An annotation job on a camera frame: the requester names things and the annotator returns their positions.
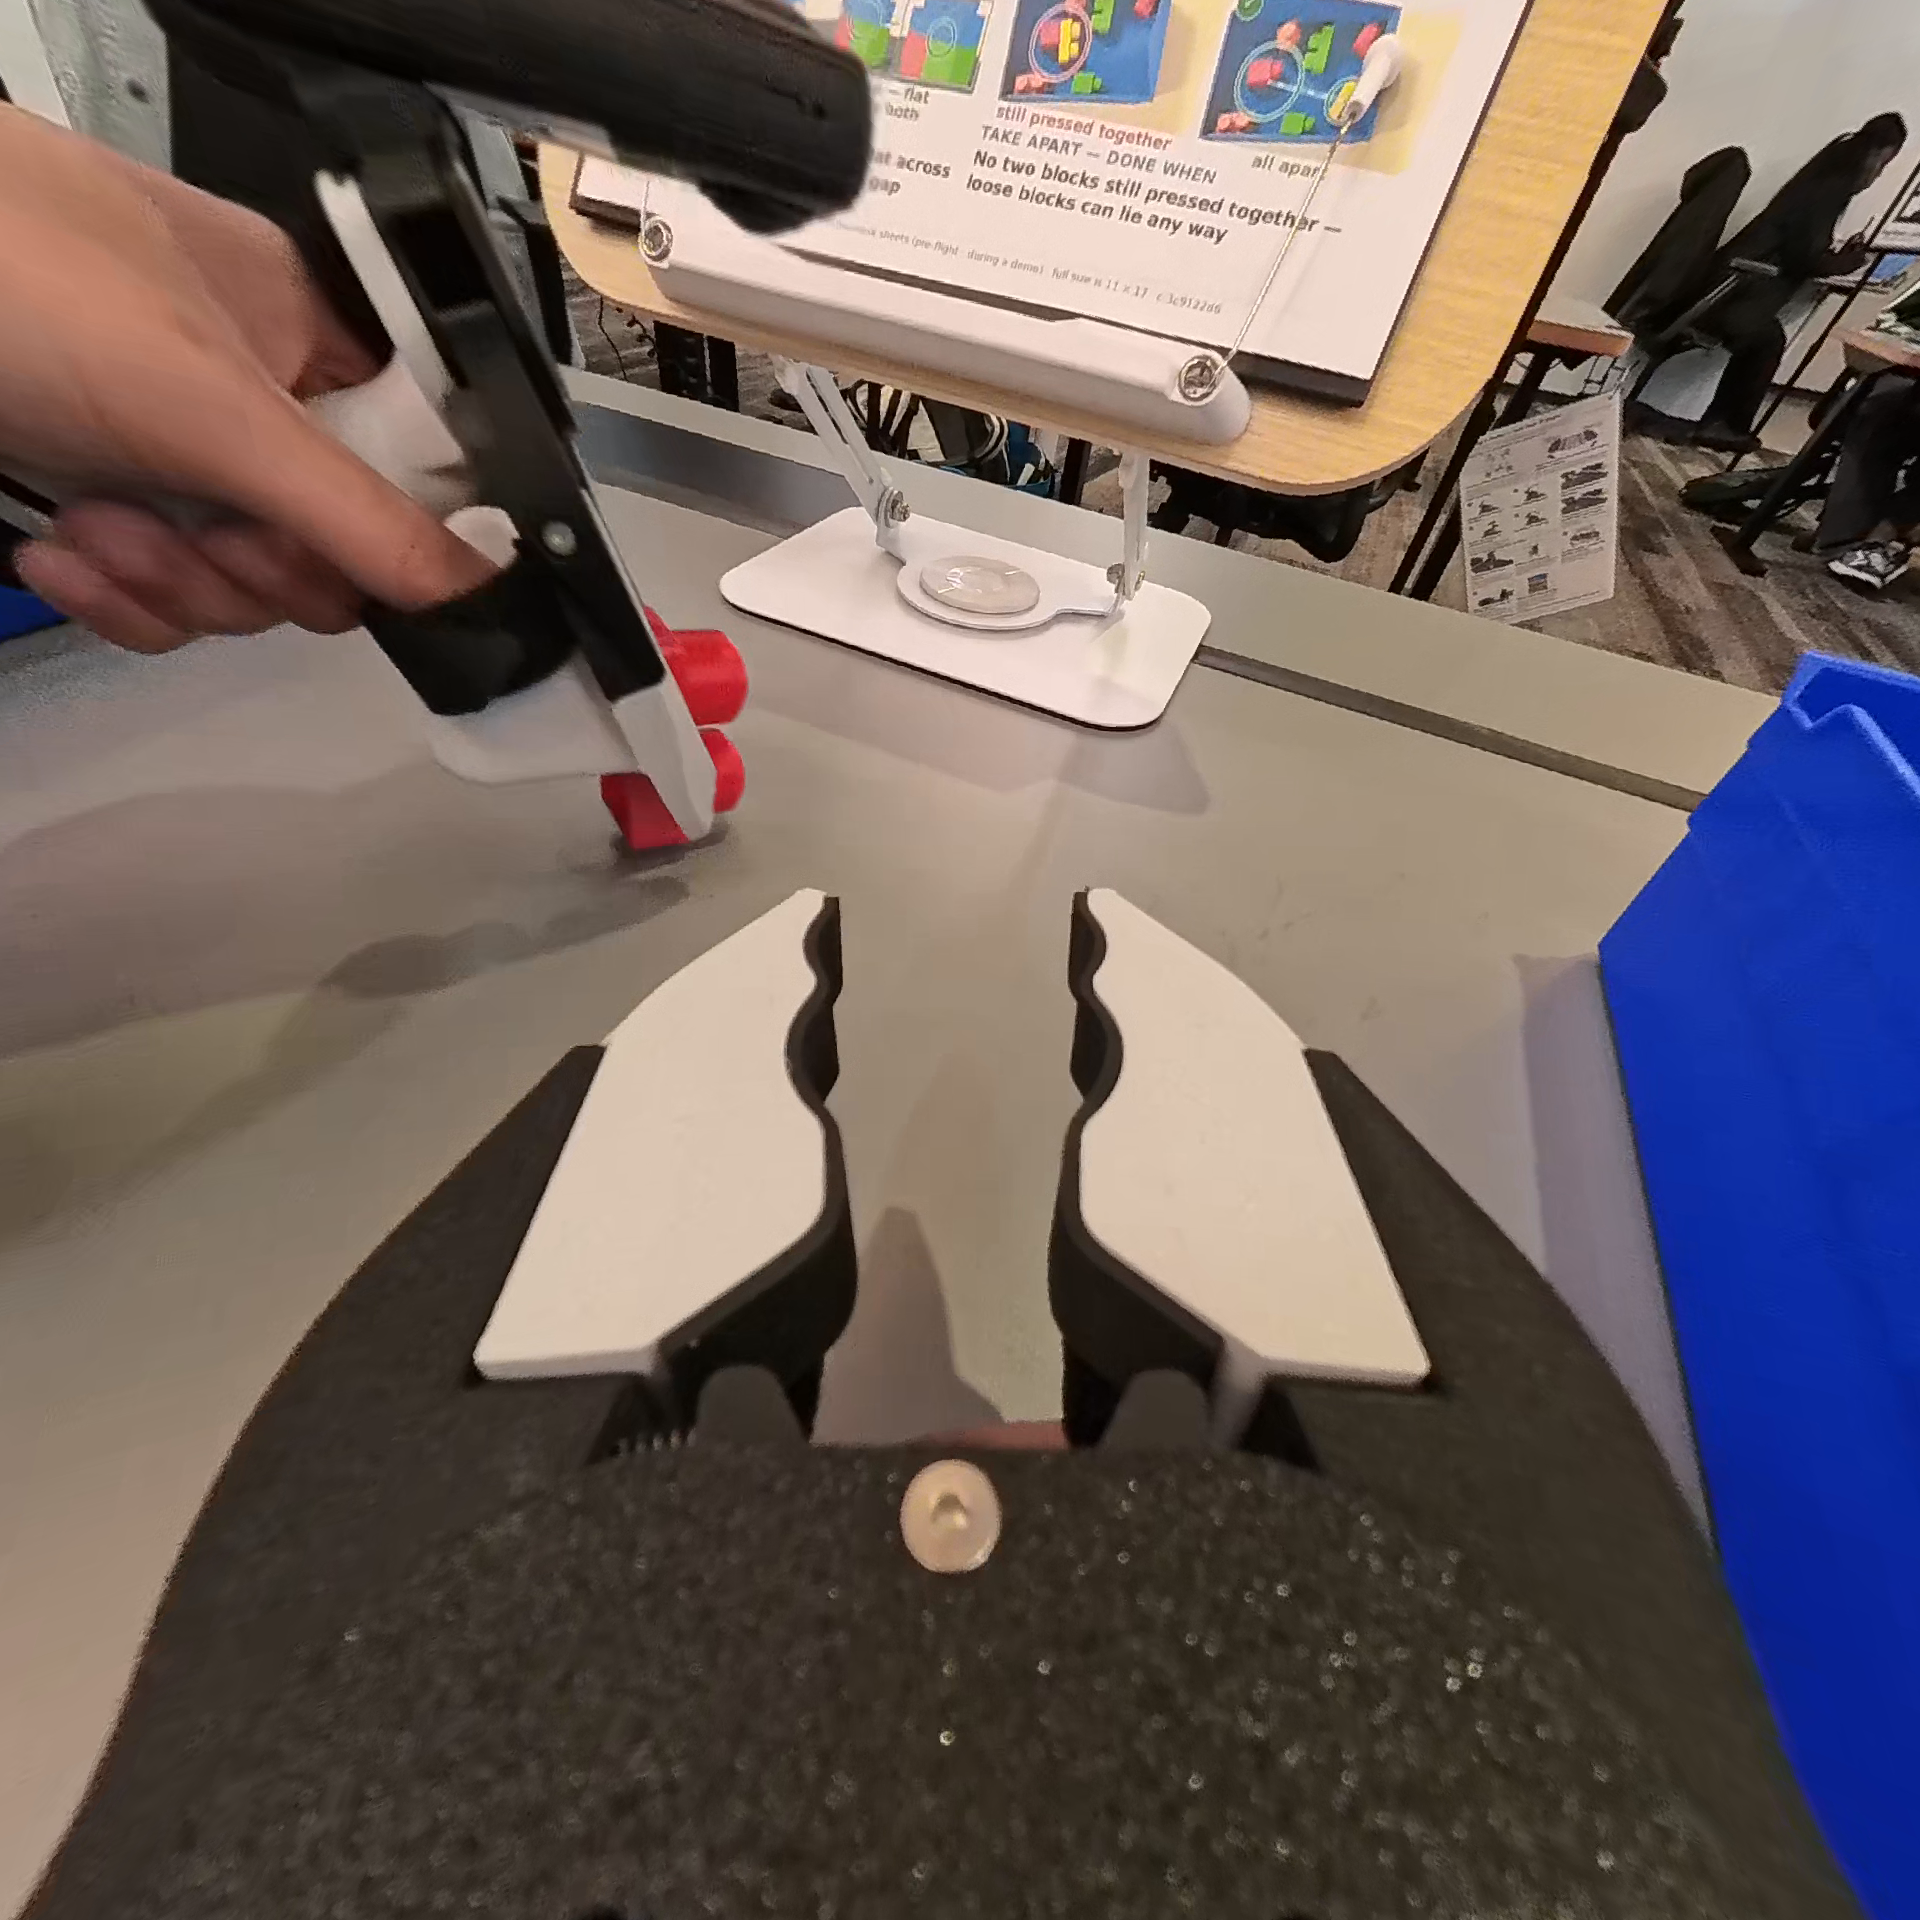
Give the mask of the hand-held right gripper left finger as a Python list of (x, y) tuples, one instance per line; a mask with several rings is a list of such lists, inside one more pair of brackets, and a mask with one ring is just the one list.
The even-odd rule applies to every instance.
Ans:
[(473, 1369), (813, 1388), (857, 1302), (841, 904), (798, 890), (611, 1031)]

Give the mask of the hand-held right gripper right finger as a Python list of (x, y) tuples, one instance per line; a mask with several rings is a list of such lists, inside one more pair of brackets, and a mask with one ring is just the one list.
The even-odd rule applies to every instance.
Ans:
[(1062, 1439), (1331, 1449), (1432, 1359), (1308, 1046), (1110, 888), (1072, 899), (1072, 1115), (1047, 1238)]

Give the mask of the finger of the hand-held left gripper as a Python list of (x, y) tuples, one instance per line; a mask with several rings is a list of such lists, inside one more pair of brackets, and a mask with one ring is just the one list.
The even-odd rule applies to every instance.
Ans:
[(715, 771), (597, 484), (544, 510), (527, 576), (549, 657), (527, 690), (544, 755), (577, 776), (647, 778), (683, 836), (707, 839)]

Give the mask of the red two-stud block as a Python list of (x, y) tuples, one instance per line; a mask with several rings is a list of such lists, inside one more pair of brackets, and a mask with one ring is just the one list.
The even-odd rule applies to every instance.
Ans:
[[(727, 817), (740, 806), (748, 784), (740, 753), (724, 731), (748, 704), (748, 665), (721, 631), (680, 631), (652, 607), (643, 604), (640, 611), (710, 758), (712, 811)], [(598, 799), (624, 851), (647, 855), (687, 843), (647, 776), (601, 776)]]

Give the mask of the grey desk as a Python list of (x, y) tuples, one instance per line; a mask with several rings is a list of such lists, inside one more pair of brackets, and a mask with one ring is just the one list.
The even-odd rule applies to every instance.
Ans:
[(1348, 1068), (1567, 1302), (1703, 1521), (1592, 951), (1768, 698), (1156, 543), (1211, 614), (1095, 735), (734, 615), (848, 492), (800, 433), (571, 376), (615, 532), (751, 664), (731, 827), (446, 778), (358, 638), (4, 665), (4, 1911), (79, 1801), (239, 1424), (567, 1050), (800, 888), (848, 940), (861, 1290), (829, 1439), (1057, 1399), (1041, 1299), (1088, 886)]

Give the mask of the person's left hand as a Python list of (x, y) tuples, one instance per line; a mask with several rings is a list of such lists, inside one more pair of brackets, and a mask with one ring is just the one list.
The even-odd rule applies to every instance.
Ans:
[(3, 454), (20, 583), (134, 655), (467, 596), (491, 566), (305, 410), (380, 369), (249, 208), (3, 107)]

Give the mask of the white instruction stand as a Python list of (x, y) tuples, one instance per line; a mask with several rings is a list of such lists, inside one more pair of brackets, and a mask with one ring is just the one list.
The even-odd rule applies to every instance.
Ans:
[[(664, 180), (632, 179), (640, 227), (571, 191), (593, 161), (541, 147), (544, 210), (573, 276), (656, 328), (775, 360), (854, 492), (721, 576), (734, 614), (831, 640), (1086, 730), (1156, 724), (1211, 615), (1145, 579), (1150, 466), (1317, 500), (1398, 473), (1469, 407), (1469, 374), (1526, 329), (1523, 311), (1590, 179), (1664, 4), (1532, 4), (1462, 186), (1411, 283), (1411, 316), (1357, 407), (1249, 392), (1223, 351), (1041, 316), (783, 252)], [(860, 439), (852, 376), (1119, 455), (1119, 555), (1095, 566), (933, 520), (905, 468)]]

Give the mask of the printed instruction sheet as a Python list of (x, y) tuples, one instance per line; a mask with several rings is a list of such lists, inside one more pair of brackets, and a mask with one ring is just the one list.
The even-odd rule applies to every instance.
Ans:
[(792, 358), (1232, 442), (1243, 383), (1365, 403), (1529, 4), (843, 3), (860, 199), (753, 241), (577, 159), (659, 299)]

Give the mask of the white printed floor sign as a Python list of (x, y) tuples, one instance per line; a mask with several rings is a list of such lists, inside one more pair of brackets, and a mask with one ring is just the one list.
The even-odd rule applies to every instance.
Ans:
[(1478, 439), (1455, 492), (1464, 611), (1524, 625), (1615, 594), (1621, 418), (1599, 394)]

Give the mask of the black office chair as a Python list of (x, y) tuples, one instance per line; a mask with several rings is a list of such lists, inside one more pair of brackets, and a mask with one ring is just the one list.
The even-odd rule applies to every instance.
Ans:
[(1637, 345), (1667, 336), (1739, 279), (1724, 265), (1721, 244), (1751, 176), (1751, 161), (1739, 147), (1712, 151), (1687, 168), (1661, 227), (1601, 302)]

